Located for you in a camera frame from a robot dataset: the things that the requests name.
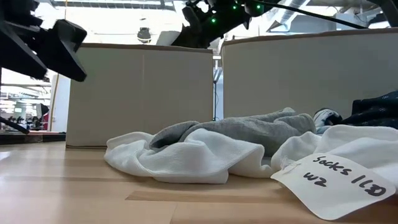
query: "wooden table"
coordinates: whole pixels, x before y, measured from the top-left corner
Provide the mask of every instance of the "wooden table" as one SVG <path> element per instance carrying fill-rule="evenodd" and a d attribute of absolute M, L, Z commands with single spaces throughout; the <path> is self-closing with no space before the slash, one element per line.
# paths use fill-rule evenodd
<path fill-rule="evenodd" d="M 273 180 L 165 184 L 111 168 L 104 150 L 0 146 L 0 223 L 330 223 Z M 398 223 L 396 197 L 337 223 Z"/>

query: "desk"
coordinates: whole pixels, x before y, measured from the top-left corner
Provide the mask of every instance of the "desk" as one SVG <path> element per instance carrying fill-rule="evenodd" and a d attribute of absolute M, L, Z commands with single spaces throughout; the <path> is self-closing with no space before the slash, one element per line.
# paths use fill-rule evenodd
<path fill-rule="evenodd" d="M 15 223 L 330 223 L 273 180 L 166 184 L 120 173 L 104 150 L 64 142 L 0 146 L 0 220 Z M 397 223 L 398 198 L 337 223 Z"/>

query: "white cloth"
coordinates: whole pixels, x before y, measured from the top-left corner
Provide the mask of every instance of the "white cloth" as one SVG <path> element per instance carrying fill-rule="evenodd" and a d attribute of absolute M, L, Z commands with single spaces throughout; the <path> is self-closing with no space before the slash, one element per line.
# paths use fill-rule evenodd
<path fill-rule="evenodd" d="M 289 138 L 272 156 L 271 167 L 278 171 L 288 163 L 313 153 L 327 153 L 350 159 L 389 180 L 398 189 L 396 129 L 337 125 L 329 128 L 322 137 L 307 132 Z"/>
<path fill-rule="evenodd" d="M 154 136 L 130 133 L 110 139 L 107 163 L 128 174 L 162 182 L 224 184 L 228 173 L 266 178 L 273 174 L 262 165 L 264 147 L 198 129 L 184 140 L 162 149 L 149 149 Z"/>

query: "paper label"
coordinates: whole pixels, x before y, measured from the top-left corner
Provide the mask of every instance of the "paper label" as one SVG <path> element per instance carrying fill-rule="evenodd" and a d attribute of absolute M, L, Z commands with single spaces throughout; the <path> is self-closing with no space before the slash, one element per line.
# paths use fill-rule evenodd
<path fill-rule="evenodd" d="M 271 178 L 284 184 L 324 220 L 336 220 L 396 192 L 394 184 L 373 171 L 324 153 L 293 162 Z"/>

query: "fabric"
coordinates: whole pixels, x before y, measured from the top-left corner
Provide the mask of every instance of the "fabric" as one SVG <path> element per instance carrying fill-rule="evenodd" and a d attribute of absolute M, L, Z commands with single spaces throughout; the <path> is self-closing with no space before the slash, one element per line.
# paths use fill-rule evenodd
<path fill-rule="evenodd" d="M 322 108 L 313 117 L 317 134 L 323 134 L 332 125 L 339 123 L 343 118 L 336 111 Z"/>
<path fill-rule="evenodd" d="M 287 140 L 271 159 L 277 172 L 313 153 L 350 159 L 390 180 L 398 188 L 398 130 L 386 127 L 337 125 L 323 136 L 305 133 Z"/>
<path fill-rule="evenodd" d="M 265 149 L 264 157 L 271 157 L 288 138 L 316 131 L 310 115 L 297 115 L 292 108 L 285 108 L 265 115 L 226 118 L 201 124 L 195 121 L 176 124 L 156 134 L 149 147 L 156 150 L 175 142 L 184 142 L 192 132 L 201 128 L 236 140 L 261 144 Z"/>
<path fill-rule="evenodd" d="M 398 91 L 377 98 L 355 100 L 352 115 L 339 124 L 398 129 Z"/>
<path fill-rule="evenodd" d="M 105 161 L 131 175 L 172 183 L 224 184 L 228 173 L 254 178 L 273 173 L 269 165 L 261 164 L 264 147 L 260 144 L 205 129 L 161 150 L 149 147 L 153 138 L 136 132 L 110 139 Z"/>

